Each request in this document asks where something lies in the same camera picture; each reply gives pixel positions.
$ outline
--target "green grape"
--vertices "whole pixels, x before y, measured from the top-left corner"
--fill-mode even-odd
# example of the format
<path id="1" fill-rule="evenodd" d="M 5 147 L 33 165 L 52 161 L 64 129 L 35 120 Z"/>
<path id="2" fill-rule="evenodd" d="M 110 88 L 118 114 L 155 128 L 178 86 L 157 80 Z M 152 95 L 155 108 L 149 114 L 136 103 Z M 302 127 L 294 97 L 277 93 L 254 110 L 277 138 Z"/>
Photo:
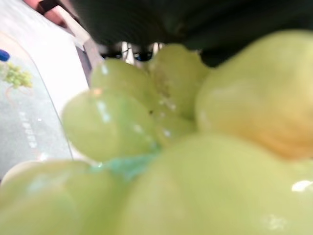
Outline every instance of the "green grape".
<path id="1" fill-rule="evenodd" d="M 82 161 L 54 160 L 41 162 L 20 172 L 8 172 L 0 185 L 0 208 L 31 196 L 43 188 L 66 180 L 71 175 L 86 172 L 90 165 Z"/>
<path id="2" fill-rule="evenodd" d="M 117 235 L 311 235 L 291 162 L 219 134 L 188 137 L 133 186 Z"/>
<path id="3" fill-rule="evenodd" d="M 118 59 L 106 59 L 93 70 L 91 87 L 113 89 L 129 94 L 149 110 L 153 110 L 158 102 L 157 92 L 148 74 Z"/>
<path id="4" fill-rule="evenodd" d="M 201 58 L 181 45 L 167 45 L 149 62 L 149 71 L 165 105 L 193 119 L 196 94 L 210 72 Z"/>
<path id="5" fill-rule="evenodd" d="M 283 158 L 313 156 L 313 33 L 267 35 L 221 64 L 196 102 L 197 126 L 254 141 Z"/>
<path id="6" fill-rule="evenodd" d="M 9 71 L 4 79 L 5 82 L 12 84 L 13 88 L 17 89 L 20 86 L 32 87 L 32 76 L 27 71 L 22 71 L 20 67 L 14 66 L 12 63 L 8 63 Z"/>
<path id="7" fill-rule="evenodd" d="M 77 235 L 80 216 L 62 187 L 53 186 L 0 211 L 1 235 Z"/>
<path id="8" fill-rule="evenodd" d="M 15 235 L 16 226 L 24 235 L 113 234 L 128 188 L 121 178 L 96 168 L 70 174 L 64 182 L 42 188 L 1 210 L 0 234 Z"/>
<path id="9" fill-rule="evenodd" d="M 114 234 L 131 185 L 107 171 L 70 178 L 64 187 L 81 217 L 79 235 Z"/>
<path id="10" fill-rule="evenodd" d="M 169 146 L 181 137 L 196 131 L 194 121 L 178 117 L 167 110 L 157 110 L 153 113 L 156 120 L 157 133 L 163 146 Z"/>
<path id="11" fill-rule="evenodd" d="M 159 148 L 148 109 L 122 92 L 84 92 L 65 106 L 62 121 L 74 146 L 96 161 L 150 153 Z"/>

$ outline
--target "bunch of green grapes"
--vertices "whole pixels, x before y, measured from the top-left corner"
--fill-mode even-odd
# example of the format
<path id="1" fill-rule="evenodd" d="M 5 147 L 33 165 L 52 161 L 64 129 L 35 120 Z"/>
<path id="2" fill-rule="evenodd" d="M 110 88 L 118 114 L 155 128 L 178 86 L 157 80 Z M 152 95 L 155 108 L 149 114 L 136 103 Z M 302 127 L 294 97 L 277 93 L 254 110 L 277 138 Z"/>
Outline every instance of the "bunch of green grapes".
<path id="1" fill-rule="evenodd" d="M 4 81 L 12 84 L 13 88 L 32 87 L 32 75 L 27 71 L 22 71 L 21 67 L 8 63 L 8 73 Z"/>

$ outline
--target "person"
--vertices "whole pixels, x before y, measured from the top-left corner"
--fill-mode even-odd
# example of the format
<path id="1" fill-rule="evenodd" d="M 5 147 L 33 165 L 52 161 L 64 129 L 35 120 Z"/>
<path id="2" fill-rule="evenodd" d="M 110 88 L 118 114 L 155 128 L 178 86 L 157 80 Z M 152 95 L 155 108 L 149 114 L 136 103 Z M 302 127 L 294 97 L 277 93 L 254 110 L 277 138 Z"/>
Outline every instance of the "person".
<path id="1" fill-rule="evenodd" d="M 71 0 L 100 45 L 180 43 L 215 67 L 250 42 L 284 29 L 313 29 L 312 0 Z"/>

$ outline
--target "yellowish grape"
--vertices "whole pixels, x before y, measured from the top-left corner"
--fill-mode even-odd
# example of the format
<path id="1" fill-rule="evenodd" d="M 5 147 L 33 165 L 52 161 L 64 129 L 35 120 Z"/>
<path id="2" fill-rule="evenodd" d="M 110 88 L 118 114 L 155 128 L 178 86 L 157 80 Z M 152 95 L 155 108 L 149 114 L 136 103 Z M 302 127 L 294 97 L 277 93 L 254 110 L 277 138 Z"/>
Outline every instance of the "yellowish grape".
<path id="1" fill-rule="evenodd" d="M 219 134 L 165 149 L 134 185 L 117 235 L 310 235 L 310 196 L 289 162 Z"/>
<path id="2" fill-rule="evenodd" d="M 69 140 L 96 161 L 150 153 L 159 148 L 148 109 L 122 92 L 84 92 L 66 105 L 62 121 Z"/>
<path id="3" fill-rule="evenodd" d="M 77 235 L 82 223 L 62 187 L 46 188 L 0 211 L 1 235 Z"/>
<path id="4" fill-rule="evenodd" d="M 181 45 L 163 47 L 149 62 L 149 72 L 165 105 L 193 119 L 196 94 L 210 69 Z"/>
<path id="5" fill-rule="evenodd" d="M 90 165 L 86 162 L 72 160 L 54 160 L 33 165 L 10 178 L 5 178 L 0 187 L 0 207 L 60 184 L 68 177 L 82 174 L 89 168 Z"/>

